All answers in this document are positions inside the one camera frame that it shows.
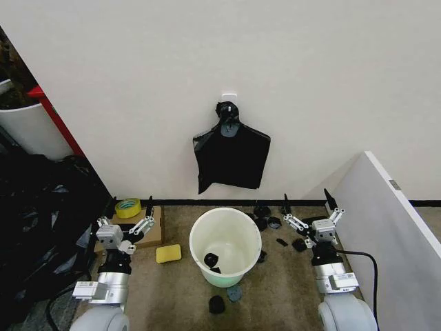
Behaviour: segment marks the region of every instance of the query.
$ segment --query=cardboard box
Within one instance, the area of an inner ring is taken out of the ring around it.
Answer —
[[[141,209],[141,212],[129,219],[120,219],[116,214],[112,217],[112,224],[137,224],[141,219],[145,217],[145,208]],[[136,249],[157,246],[164,243],[164,217],[163,209],[161,206],[154,207],[153,211],[154,225],[153,228],[147,232],[142,240],[135,243]],[[97,241],[95,244],[95,252],[104,251],[104,247]]]

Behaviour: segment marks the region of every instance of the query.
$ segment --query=yellow sponge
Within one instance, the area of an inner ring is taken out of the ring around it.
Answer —
[[[182,258],[181,245],[163,246],[156,249],[156,262],[164,263],[168,261],[176,261]]]

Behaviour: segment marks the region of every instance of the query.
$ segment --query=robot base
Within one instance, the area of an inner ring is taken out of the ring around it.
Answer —
[[[129,331],[129,319],[120,307],[98,305],[81,315],[70,331]]]
[[[318,305],[325,331],[376,331],[369,306],[349,293],[331,294]]]

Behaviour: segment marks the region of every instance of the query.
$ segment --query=electrical cord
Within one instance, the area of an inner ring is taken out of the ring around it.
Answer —
[[[380,326],[378,325],[377,320],[377,291],[378,291],[378,265],[377,261],[375,261],[374,257],[368,253],[364,252],[354,252],[351,250],[339,250],[335,247],[331,247],[334,252],[343,253],[348,255],[362,255],[364,257],[369,257],[373,264],[373,317],[377,323],[377,330],[380,331]]]
[[[88,278],[88,281],[92,280],[92,276],[89,272],[89,270],[86,270],[84,272],[81,272],[79,277],[86,275]],[[50,309],[52,307],[52,304],[55,302],[55,300],[57,300],[59,297],[61,297],[62,295],[69,293],[71,291],[73,291],[75,289],[75,286],[72,286],[71,288],[66,288],[65,290],[61,291],[60,293],[56,294],[53,298],[51,298],[46,306],[46,319],[48,320],[48,323],[50,325],[50,327],[52,328],[53,331],[60,331],[58,329],[58,326],[55,324],[54,319],[52,318],[52,315],[50,314]]]

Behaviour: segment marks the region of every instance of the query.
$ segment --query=pile of black bags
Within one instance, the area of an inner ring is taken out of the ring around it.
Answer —
[[[83,157],[0,157],[0,329],[75,281],[109,193]]]

